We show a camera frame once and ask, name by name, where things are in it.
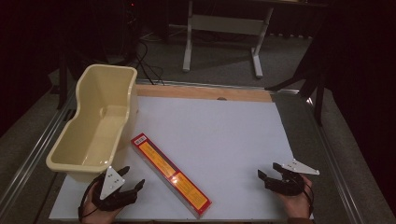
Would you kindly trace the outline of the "wooden board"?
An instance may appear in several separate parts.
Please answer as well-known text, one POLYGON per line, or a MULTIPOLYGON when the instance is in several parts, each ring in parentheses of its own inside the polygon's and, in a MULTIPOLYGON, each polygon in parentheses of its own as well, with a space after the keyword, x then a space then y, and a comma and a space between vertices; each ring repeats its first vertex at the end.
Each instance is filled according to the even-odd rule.
POLYGON ((139 96, 272 103, 269 92, 230 88, 137 85, 139 96))

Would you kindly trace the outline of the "white table sheet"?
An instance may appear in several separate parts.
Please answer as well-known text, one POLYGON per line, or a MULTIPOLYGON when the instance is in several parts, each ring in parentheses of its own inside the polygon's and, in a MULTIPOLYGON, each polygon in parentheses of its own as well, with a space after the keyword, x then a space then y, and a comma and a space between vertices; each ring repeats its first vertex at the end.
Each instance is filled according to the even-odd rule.
MULTIPOLYGON (((258 169, 280 178, 273 162, 294 158, 275 103, 138 97, 131 139, 144 133, 212 204, 200 220, 129 146, 121 162, 131 169, 122 190, 145 179, 136 203, 118 220, 277 221, 286 219, 281 201, 264 188, 258 169)), ((78 220, 88 184, 64 180, 49 219, 78 220)))

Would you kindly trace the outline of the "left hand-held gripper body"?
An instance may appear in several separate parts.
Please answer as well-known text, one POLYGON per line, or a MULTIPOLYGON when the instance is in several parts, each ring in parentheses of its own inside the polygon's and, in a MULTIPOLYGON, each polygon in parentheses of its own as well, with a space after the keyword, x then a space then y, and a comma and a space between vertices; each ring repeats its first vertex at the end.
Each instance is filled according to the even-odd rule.
POLYGON ((117 171, 109 166, 104 174, 99 175, 93 190, 92 203, 102 211, 115 211, 135 203, 137 194, 132 194, 130 190, 120 192, 124 184, 123 176, 119 176, 117 171))

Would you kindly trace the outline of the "long red and yellow box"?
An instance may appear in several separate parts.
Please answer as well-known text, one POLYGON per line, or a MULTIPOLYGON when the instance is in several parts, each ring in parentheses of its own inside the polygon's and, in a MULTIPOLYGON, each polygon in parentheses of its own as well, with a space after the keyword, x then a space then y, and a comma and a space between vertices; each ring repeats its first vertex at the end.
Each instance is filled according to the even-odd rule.
POLYGON ((200 219, 212 201, 144 133, 133 138, 131 144, 163 183, 200 219))

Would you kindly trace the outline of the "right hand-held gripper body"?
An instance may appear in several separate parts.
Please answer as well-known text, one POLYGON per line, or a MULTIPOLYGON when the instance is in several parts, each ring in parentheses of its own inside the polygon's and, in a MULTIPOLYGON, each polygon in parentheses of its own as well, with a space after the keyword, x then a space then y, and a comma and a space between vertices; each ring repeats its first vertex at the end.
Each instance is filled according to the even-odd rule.
POLYGON ((284 169, 285 173, 281 175, 281 179, 275 179, 268 176, 268 179, 264 181, 264 186, 276 193, 285 196, 297 196, 304 190, 304 180, 301 174, 304 175, 319 175, 320 171, 314 169, 296 159, 289 161, 288 163, 280 164, 284 169))

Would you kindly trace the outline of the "metal rail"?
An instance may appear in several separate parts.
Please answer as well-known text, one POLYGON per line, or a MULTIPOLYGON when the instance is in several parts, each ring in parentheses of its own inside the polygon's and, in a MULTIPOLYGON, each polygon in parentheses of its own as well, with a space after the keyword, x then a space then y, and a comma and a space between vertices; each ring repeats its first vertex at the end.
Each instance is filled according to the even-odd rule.
POLYGON ((337 159, 335 158, 326 132, 321 126, 318 125, 315 118, 312 118, 311 120, 314 124, 314 127, 317 129, 321 144, 324 146, 325 160, 332 175, 333 183, 337 188, 339 197, 343 203, 343 208, 346 211, 349 223, 365 224, 364 218, 361 216, 361 212, 351 194, 351 191, 342 174, 337 159))
POLYGON ((60 134, 75 91, 66 94, 60 107, 59 102, 57 94, 46 93, 0 137, 0 222, 60 134))
MULTIPOLYGON (((179 81, 160 81, 159 83, 150 82, 148 79, 141 79, 139 78, 136 81, 137 84, 143 85, 160 85, 160 86, 178 86, 178 87, 197 87, 197 88, 223 88, 223 89, 234 89, 234 90, 263 90, 265 91, 264 87, 254 87, 254 86, 232 86, 232 85, 218 85, 218 84, 206 84, 206 83, 193 83, 193 82, 179 82, 179 81)), ((298 90, 291 90, 291 89, 281 89, 277 91, 278 93, 290 93, 290 94, 297 94, 299 93, 298 90)))

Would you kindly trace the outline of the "white metal table frame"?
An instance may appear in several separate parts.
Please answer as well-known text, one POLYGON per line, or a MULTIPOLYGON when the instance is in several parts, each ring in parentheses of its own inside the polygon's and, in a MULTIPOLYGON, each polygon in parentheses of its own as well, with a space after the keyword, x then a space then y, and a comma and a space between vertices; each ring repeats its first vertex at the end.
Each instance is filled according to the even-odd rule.
POLYGON ((189 72, 191 70, 191 53, 192 53, 192 31, 209 31, 221 32, 239 35, 256 35, 258 37, 257 45, 250 50, 254 72, 256 78, 263 78, 262 65, 260 60, 260 51, 267 28, 269 26, 274 8, 268 7, 264 13, 264 19, 238 19, 219 16, 200 15, 193 13, 193 1, 189 0, 188 20, 187 20, 187 42, 184 52, 182 70, 189 72))

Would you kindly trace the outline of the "person's left hand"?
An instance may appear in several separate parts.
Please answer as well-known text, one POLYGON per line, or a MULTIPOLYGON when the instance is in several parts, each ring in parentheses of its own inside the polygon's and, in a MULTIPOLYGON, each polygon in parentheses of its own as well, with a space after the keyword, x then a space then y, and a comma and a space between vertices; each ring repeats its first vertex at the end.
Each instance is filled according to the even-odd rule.
POLYGON ((99 210, 92 203, 92 193, 96 185, 90 187, 85 202, 82 206, 82 224, 112 224, 116 216, 120 213, 121 208, 115 211, 99 210))

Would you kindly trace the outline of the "person's right hand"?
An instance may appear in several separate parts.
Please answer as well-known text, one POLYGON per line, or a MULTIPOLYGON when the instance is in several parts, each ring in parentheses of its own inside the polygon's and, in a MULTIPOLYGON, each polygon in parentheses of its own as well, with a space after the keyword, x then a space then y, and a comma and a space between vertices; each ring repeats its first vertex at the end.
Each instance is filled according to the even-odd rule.
POLYGON ((304 190, 297 196, 285 196, 277 193, 284 205, 286 214, 288 215, 288 222, 296 223, 297 220, 310 222, 311 213, 313 210, 314 192, 312 190, 312 182, 302 175, 304 180, 304 190))

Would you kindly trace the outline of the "black stand with splayed legs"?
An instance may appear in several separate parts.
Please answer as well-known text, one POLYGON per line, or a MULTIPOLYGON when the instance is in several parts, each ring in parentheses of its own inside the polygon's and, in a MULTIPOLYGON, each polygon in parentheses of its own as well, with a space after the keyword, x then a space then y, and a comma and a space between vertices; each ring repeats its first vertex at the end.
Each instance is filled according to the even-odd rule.
POLYGON ((321 111, 323 105, 326 73, 327 71, 319 52, 309 47, 291 78, 280 82, 275 86, 266 87, 265 89, 267 91, 280 91, 281 89, 284 89, 293 83, 304 80, 304 84, 298 91, 298 94, 301 98, 307 100, 314 91, 316 92, 314 118, 317 124, 321 126, 321 111))

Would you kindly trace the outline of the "cream plastic bin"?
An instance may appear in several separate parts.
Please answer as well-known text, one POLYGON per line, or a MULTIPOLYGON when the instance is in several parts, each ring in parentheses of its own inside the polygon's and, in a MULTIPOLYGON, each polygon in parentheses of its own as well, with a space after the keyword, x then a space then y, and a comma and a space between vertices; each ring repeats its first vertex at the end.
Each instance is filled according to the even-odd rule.
POLYGON ((132 67, 93 64, 76 86, 77 111, 64 126, 46 158, 53 172, 90 182, 115 164, 128 146, 138 111, 137 71, 132 67))

